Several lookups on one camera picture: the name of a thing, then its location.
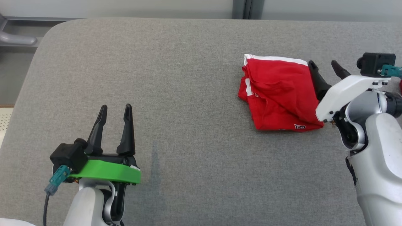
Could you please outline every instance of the cable connector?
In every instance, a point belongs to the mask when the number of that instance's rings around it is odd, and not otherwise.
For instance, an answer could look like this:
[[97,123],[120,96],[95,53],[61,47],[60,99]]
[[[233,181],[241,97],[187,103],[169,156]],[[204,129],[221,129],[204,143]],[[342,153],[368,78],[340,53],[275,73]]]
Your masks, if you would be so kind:
[[45,188],[46,193],[54,195],[60,184],[65,181],[71,173],[71,169],[66,165],[61,165],[49,180],[49,185]]

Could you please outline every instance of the green plastic part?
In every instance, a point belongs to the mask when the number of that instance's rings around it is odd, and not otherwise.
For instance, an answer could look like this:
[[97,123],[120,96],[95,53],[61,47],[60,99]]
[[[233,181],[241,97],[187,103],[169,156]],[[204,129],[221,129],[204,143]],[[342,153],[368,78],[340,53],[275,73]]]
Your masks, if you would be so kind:
[[70,174],[70,177],[139,184],[141,171],[122,164],[88,160],[80,173]]

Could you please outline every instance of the gray fabric surface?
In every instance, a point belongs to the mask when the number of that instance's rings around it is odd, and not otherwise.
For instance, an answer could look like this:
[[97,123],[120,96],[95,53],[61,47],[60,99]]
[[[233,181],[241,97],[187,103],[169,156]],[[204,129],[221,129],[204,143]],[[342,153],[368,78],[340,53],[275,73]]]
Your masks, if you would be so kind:
[[[366,51],[394,52],[402,27],[382,23],[98,18],[54,27],[38,48],[0,150],[0,217],[42,224],[49,155],[87,138],[109,107],[113,153],[131,103],[142,184],[126,225],[363,226],[338,130],[256,131],[237,97],[243,54],[313,59],[334,84]],[[398,91],[398,79],[388,90]],[[62,184],[48,225],[77,192]]]

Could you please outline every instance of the red cloth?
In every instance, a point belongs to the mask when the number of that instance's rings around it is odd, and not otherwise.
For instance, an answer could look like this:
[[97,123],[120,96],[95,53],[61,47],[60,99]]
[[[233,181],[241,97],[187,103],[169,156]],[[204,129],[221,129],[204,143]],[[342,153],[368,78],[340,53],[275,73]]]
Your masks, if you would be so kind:
[[238,96],[248,103],[256,129],[303,132],[322,128],[307,62],[279,59],[287,61],[245,60]]

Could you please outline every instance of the white logo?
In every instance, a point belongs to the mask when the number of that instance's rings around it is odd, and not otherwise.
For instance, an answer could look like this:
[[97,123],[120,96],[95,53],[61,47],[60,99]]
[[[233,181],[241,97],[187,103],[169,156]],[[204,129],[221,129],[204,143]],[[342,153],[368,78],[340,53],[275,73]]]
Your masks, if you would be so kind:
[[306,126],[305,126],[305,125],[296,125],[296,124],[295,124],[295,128],[296,128],[296,129],[305,129]]

